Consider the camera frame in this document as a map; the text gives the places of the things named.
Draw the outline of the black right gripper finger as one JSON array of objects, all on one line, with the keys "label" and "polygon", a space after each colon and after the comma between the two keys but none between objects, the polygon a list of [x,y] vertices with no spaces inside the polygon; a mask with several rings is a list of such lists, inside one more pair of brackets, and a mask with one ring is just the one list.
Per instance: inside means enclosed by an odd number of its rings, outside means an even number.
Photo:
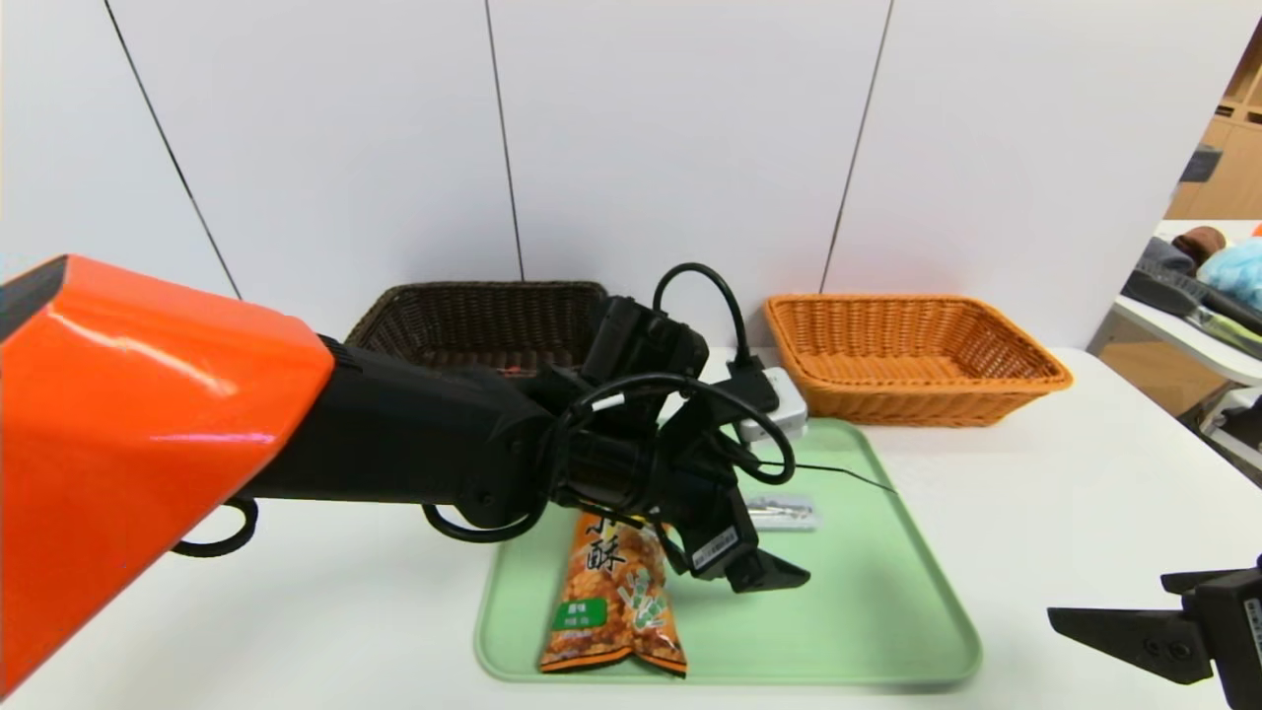
[{"label": "black right gripper finger", "polygon": [[1164,591],[1172,595],[1225,595],[1235,588],[1247,585],[1249,569],[1206,570],[1191,573],[1162,574]]},{"label": "black right gripper finger", "polygon": [[1214,673],[1200,626],[1181,610],[1050,607],[1047,620],[1058,634],[1172,684]]}]

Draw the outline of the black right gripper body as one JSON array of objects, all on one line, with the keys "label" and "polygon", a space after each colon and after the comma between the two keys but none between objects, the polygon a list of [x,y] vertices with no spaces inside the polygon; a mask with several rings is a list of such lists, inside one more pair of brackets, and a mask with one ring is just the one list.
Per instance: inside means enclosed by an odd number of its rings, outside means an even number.
[{"label": "black right gripper body", "polygon": [[1259,569],[1234,570],[1199,584],[1195,602],[1227,706],[1259,709]]}]

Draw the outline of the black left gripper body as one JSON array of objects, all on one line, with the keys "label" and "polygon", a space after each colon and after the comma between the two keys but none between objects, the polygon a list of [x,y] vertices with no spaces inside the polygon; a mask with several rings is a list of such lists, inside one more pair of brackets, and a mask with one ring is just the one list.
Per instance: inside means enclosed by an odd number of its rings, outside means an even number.
[{"label": "black left gripper body", "polygon": [[728,464],[652,462],[650,523],[676,574],[760,580],[758,536]]}]

